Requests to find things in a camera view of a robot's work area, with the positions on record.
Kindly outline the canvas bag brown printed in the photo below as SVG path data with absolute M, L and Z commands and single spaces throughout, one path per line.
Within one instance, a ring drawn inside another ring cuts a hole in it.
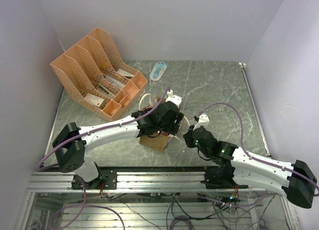
M 142 105 L 142 103 L 146 97 L 149 97 L 149 104 L 144 107 Z M 150 93 L 146 93 L 140 99 L 139 110 L 152 108 L 159 100 L 160 100 L 160 97 L 153 99 L 153 96 Z M 171 135 L 171 134 L 168 134 L 166 132 L 158 132 L 158 134 L 153 134 L 151 136 L 140 137 L 139 144 L 146 146 L 146 147 L 149 147 L 152 150 L 164 152 L 166 146 L 173 138 L 181 141 L 182 143 L 185 143 L 185 140 L 178 137 L 177 135 Z

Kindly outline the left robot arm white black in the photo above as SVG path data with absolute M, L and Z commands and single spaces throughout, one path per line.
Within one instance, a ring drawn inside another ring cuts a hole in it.
M 167 98 L 163 103 L 136 111 L 117 121 L 95 126 L 67 124 L 53 142 L 55 157 L 62 173 L 75 173 L 87 188 L 96 189 L 106 183 L 98 165 L 85 153 L 101 145 L 121 139 L 153 137 L 156 133 L 176 135 L 184 117 L 181 99 Z

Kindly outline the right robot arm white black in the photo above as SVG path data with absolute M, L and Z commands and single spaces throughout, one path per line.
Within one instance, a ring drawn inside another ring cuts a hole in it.
M 235 144 L 217 140 L 204 126 L 191 126 L 183 138 L 187 147 L 197 149 L 200 158 L 221 166 L 222 173 L 210 181 L 212 184 L 262 188 L 285 196 L 300 208 L 312 207 L 317 179 L 305 162 L 282 162 L 253 155 Z

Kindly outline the blue white blister pack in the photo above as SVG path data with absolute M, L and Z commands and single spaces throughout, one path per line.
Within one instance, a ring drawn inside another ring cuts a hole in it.
M 166 69 L 167 69 L 167 64 L 165 62 L 161 62 L 161 61 L 156 62 L 150 73 L 150 79 L 152 81 L 160 80 Z

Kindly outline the white box in organizer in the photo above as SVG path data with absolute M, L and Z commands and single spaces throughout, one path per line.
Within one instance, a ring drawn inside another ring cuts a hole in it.
M 124 77 L 126 77 L 126 78 L 128 78 L 128 79 L 131 79 L 134 76 L 134 74 L 129 73 L 129 72 L 123 70 L 123 69 L 118 69 L 117 73 L 122 75 L 122 76 L 124 76 Z

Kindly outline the white red box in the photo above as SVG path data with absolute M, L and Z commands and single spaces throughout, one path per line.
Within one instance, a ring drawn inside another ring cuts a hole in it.
M 85 96 L 84 96 L 84 99 L 89 102 L 90 104 L 92 104 L 93 106 L 99 108 L 99 109 L 103 109 L 106 105 L 106 100 L 101 98 L 101 97 L 98 97 L 98 96 L 95 96 L 93 94 L 90 94 L 90 93 L 87 93 Z

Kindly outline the orange plastic file organizer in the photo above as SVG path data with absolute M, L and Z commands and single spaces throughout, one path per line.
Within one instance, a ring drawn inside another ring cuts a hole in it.
M 148 84 L 141 71 L 122 60 L 110 33 L 100 28 L 95 28 L 50 66 L 74 101 L 108 121 L 120 119 Z M 118 69 L 134 76 L 128 79 L 118 74 Z M 87 93 L 105 99 L 105 107 L 101 110 L 87 102 L 84 99 Z

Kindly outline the aluminium mounting rail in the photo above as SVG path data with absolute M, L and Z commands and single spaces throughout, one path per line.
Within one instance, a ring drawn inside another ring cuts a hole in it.
M 271 171 L 264 177 L 251 171 L 241 170 L 235 178 L 222 175 L 220 168 L 104 168 L 97 183 L 87 184 L 89 193 L 103 188 L 107 193 L 146 192 L 206 192 L 222 189 L 233 190 L 252 187 L 271 192 L 282 192 L 289 179 L 279 171 Z M 82 190 L 79 177 L 74 173 L 35 172 L 27 190 L 35 193 L 79 193 Z

